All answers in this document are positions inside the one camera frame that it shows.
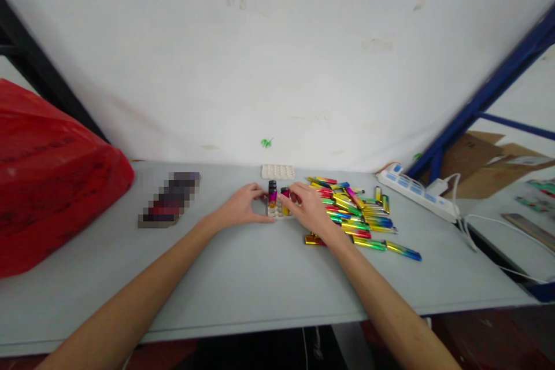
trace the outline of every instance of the black metal frame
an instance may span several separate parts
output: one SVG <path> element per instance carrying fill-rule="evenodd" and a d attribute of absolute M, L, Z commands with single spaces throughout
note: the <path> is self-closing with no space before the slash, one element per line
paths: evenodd
<path fill-rule="evenodd" d="M 110 143 L 6 0 L 0 0 L 0 56 L 5 56 L 42 98 Z"/>

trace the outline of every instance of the finger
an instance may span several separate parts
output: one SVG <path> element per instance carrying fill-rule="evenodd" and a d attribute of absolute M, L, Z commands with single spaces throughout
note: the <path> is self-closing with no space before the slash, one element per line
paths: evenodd
<path fill-rule="evenodd" d="M 295 204 L 301 204 L 302 205 L 302 199 L 296 193 L 289 193 L 289 196 L 291 197 L 291 200 Z"/>
<path fill-rule="evenodd" d="M 295 185 L 299 185 L 301 188 L 306 189 L 307 191 L 310 191 L 312 189 L 310 185 L 303 182 L 295 182 Z"/>
<path fill-rule="evenodd" d="M 251 191 L 250 193 L 251 193 L 251 195 L 254 199 L 258 199 L 258 198 L 262 197 L 263 195 L 267 194 L 267 192 L 264 191 L 263 189 L 259 189 L 259 190 L 256 190 L 256 191 Z"/>
<path fill-rule="evenodd" d="M 303 197 L 309 195 L 309 192 L 313 191 L 313 189 L 309 187 L 308 190 L 306 190 L 300 185 L 301 185 L 300 182 L 295 182 L 293 185 L 289 187 L 289 189 L 291 190 L 291 192 L 294 192 L 295 194 L 297 194 L 298 197 L 301 197 L 301 199 L 303 199 Z"/>
<path fill-rule="evenodd" d="M 263 216 L 260 214 L 252 214 L 250 217 L 250 222 L 260 223 L 260 224 L 273 223 L 273 218 L 268 216 Z"/>
<path fill-rule="evenodd" d="M 260 185 L 258 185 L 256 182 L 252 182 L 250 184 L 247 184 L 243 187 L 243 189 L 249 190 L 249 191 L 253 191 L 255 189 L 261 189 Z"/>
<path fill-rule="evenodd" d="M 282 205 L 285 205 L 285 207 L 287 207 L 287 209 L 291 211 L 295 217 L 298 217 L 299 214 L 302 213 L 301 209 L 285 195 L 279 194 L 277 197 L 282 202 Z"/>

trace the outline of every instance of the floor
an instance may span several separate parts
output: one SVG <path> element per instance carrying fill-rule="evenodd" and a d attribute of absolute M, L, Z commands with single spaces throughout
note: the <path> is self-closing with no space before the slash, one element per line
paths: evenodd
<path fill-rule="evenodd" d="M 350 370 L 399 368 L 370 321 L 333 328 Z M 555 305 L 442 314 L 432 317 L 432 329 L 465 370 L 555 370 Z M 138 346 L 126 370 L 171 370 L 197 343 Z M 0 358 L 0 370 L 34 369 L 45 357 Z"/>

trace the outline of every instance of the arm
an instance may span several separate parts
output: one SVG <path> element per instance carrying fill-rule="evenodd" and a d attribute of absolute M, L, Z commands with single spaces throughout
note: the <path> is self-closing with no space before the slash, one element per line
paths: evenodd
<path fill-rule="evenodd" d="M 96 311 L 37 369 L 104 370 L 121 366 L 212 237 L 233 225 L 273 222 L 254 214 L 251 207 L 252 200 L 264 194 L 257 184 L 237 191 Z"/>
<path fill-rule="evenodd" d="M 339 261 L 372 324 L 405 369 L 460 369 L 447 348 L 384 277 L 331 221 L 316 190 L 295 183 L 292 200 L 278 195 L 307 229 L 317 234 Z M 298 207 L 293 202 L 302 201 Z"/>

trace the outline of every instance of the forearm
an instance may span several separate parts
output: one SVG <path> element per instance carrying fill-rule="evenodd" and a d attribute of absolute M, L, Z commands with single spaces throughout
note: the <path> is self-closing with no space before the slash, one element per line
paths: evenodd
<path fill-rule="evenodd" d="M 326 242 L 389 347 L 405 369 L 459 369 L 447 348 L 385 278 L 344 239 Z"/>
<path fill-rule="evenodd" d="M 202 219 L 85 321 L 39 368 L 104 370 L 122 364 L 219 229 L 214 215 Z"/>

